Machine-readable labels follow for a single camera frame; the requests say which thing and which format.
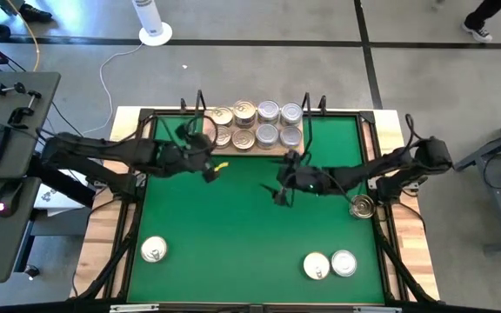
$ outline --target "wooden board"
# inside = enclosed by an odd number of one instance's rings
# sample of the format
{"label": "wooden board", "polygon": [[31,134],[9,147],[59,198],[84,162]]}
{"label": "wooden board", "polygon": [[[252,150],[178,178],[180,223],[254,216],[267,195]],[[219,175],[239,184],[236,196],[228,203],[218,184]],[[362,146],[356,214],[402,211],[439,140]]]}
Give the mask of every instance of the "wooden board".
{"label": "wooden board", "polygon": [[[210,108],[209,110],[206,110],[204,114],[208,117],[211,117],[211,112],[214,108]],[[260,126],[260,123],[258,123],[257,120],[255,120],[255,123],[252,125],[251,128],[248,130],[252,131],[253,133],[256,133],[258,126]],[[281,130],[284,128],[284,126],[278,121],[276,124],[277,130],[281,132]],[[303,134],[303,120],[301,119],[301,122],[297,125],[297,128],[301,130],[301,134]],[[208,134],[209,131],[214,130],[214,125],[212,122],[208,119],[204,119],[204,124],[202,128],[202,132],[204,134]],[[239,127],[233,123],[230,128],[231,134],[233,135],[236,131],[240,130]],[[295,149],[299,154],[302,154],[304,152],[304,140],[303,137],[301,137],[301,143],[299,146]],[[257,146],[257,143],[255,143],[250,150],[241,152],[235,148],[233,145],[233,142],[230,143],[230,145],[224,149],[215,149],[212,151],[212,155],[216,156],[262,156],[262,157],[268,157],[268,156],[280,156],[282,157],[285,153],[289,151],[289,148],[284,147],[281,144],[281,141],[278,139],[276,146],[274,146],[272,149],[262,149]]]}
{"label": "wooden board", "polygon": [[[137,128],[138,115],[141,109],[176,109],[178,107],[126,107],[117,108],[116,118],[111,131],[111,140],[120,140],[132,133]],[[336,111],[357,111],[357,110],[336,110]],[[376,118],[378,142],[382,153],[390,153],[398,147],[404,145],[404,140],[399,126],[399,119],[395,110],[374,110]],[[374,151],[371,145],[371,134],[364,123],[364,135],[367,142],[369,158],[374,157]],[[106,167],[116,171],[125,172],[127,167],[122,163],[105,162]],[[94,206],[111,200],[111,193],[104,192],[94,202]],[[416,198],[403,195],[401,201],[409,205],[414,210],[419,211]],[[100,210],[90,217],[89,226],[84,238],[83,249],[78,260],[77,274],[75,276],[75,285],[78,292],[82,293],[91,284],[91,282],[100,273],[104,265],[110,258],[113,237],[119,218],[120,203],[113,203]],[[429,296],[438,299],[438,288],[432,269],[431,256],[424,235],[421,221],[408,210],[399,205],[393,206],[394,223],[396,224],[397,240],[401,257],[411,274],[423,287]],[[128,222],[125,228],[130,227],[132,218],[132,209],[129,210]],[[385,223],[382,228],[387,232]],[[397,289],[396,271],[390,260],[386,257],[386,265],[389,272],[391,292],[396,299],[399,299]],[[121,286],[121,280],[124,272],[124,259],[117,266],[116,279],[112,295],[116,296]]]}

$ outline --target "yellow object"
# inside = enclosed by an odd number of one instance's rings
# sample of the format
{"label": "yellow object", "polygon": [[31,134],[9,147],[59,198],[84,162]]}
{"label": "yellow object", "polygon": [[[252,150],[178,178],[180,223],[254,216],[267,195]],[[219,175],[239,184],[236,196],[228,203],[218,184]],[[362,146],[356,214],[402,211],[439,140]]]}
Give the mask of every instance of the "yellow object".
{"label": "yellow object", "polygon": [[13,10],[17,13],[17,15],[21,17],[21,19],[23,20],[24,26],[26,26],[26,29],[28,30],[28,32],[30,33],[30,36],[32,37],[32,40],[34,41],[34,46],[36,47],[36,63],[34,64],[34,70],[32,70],[32,71],[36,71],[38,68],[38,64],[40,63],[40,49],[38,48],[38,41],[36,40],[36,37],[34,37],[34,33],[30,29],[30,26],[28,25],[28,23],[26,23],[23,16],[18,11],[18,9],[15,7],[15,5],[13,5],[13,3],[11,3],[10,0],[7,0],[7,3],[10,5],[11,8],[13,8]]}
{"label": "yellow object", "polygon": [[223,162],[221,164],[219,164],[218,166],[216,166],[216,168],[214,169],[214,171],[219,171],[221,170],[222,168],[224,167],[228,167],[230,166],[230,163],[229,162]]}

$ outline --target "black floor stripe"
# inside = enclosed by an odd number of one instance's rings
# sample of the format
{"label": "black floor stripe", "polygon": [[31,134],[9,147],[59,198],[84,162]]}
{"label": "black floor stripe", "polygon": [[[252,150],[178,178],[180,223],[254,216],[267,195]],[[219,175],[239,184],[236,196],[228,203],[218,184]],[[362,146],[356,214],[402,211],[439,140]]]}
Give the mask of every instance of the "black floor stripe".
{"label": "black floor stripe", "polygon": [[[40,37],[40,44],[81,44],[81,45],[139,45],[138,39],[113,39],[90,37]],[[0,38],[0,43],[29,43],[30,37]],[[358,48],[357,41],[321,41],[321,40],[231,40],[231,39],[171,39],[166,45],[172,46],[218,46],[218,47],[337,47]]]}
{"label": "black floor stripe", "polygon": [[371,42],[372,48],[500,50],[501,43],[393,43]]}
{"label": "black floor stripe", "polygon": [[371,89],[372,106],[376,110],[381,110],[382,98],[380,97],[380,90],[378,89],[378,80],[376,79],[376,70],[374,70],[374,60],[372,60],[372,51],[369,42],[369,32],[366,29],[366,21],[364,20],[361,0],[355,0],[355,12],[357,13],[358,32],[361,35],[361,44],[363,46],[366,77]]}

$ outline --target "computer mouse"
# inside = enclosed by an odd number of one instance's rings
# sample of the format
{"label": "computer mouse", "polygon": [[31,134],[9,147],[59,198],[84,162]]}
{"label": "computer mouse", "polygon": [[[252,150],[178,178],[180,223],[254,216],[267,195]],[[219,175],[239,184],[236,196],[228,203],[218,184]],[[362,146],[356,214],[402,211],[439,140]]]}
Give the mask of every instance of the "computer mouse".
{"label": "computer mouse", "polygon": [[9,217],[18,209],[18,201],[23,188],[22,179],[9,180],[0,189],[0,217]]}

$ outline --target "concrete floor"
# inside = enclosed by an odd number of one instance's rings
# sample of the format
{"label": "concrete floor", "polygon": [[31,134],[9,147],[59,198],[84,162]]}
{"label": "concrete floor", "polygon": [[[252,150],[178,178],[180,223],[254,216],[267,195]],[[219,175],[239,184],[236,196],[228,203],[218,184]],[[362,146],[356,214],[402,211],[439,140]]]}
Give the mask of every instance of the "concrete floor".
{"label": "concrete floor", "polygon": [[[51,10],[56,22],[33,27],[40,37],[137,38],[140,24],[129,1],[29,1]],[[372,42],[470,43],[460,29],[478,0],[447,1],[438,13],[430,1],[363,0]],[[268,39],[360,41],[353,0],[160,0],[164,21],[176,39]],[[18,36],[26,34],[0,11]],[[501,12],[489,21],[501,43]],[[42,45],[40,70],[63,75],[56,103],[81,130],[105,121],[107,96],[99,66],[136,46]],[[1,43],[0,49],[27,69],[33,46]],[[501,50],[372,49],[385,109],[411,113],[421,135],[444,139],[454,160],[494,138],[501,127]],[[193,101],[202,89],[208,103],[239,98],[328,97],[331,108],[372,108],[361,48],[312,47],[144,47],[114,60],[104,70],[114,105],[172,105]],[[55,114],[50,119],[67,130]],[[408,130],[402,123],[404,134]],[[108,127],[94,132],[107,137]],[[501,240],[501,229],[474,169],[432,177],[420,192],[428,243],[441,298],[447,303],[501,309],[501,254],[485,256],[482,245]],[[13,276],[0,284],[0,305],[65,299],[79,241],[44,238],[32,258],[43,271],[28,282]]]}

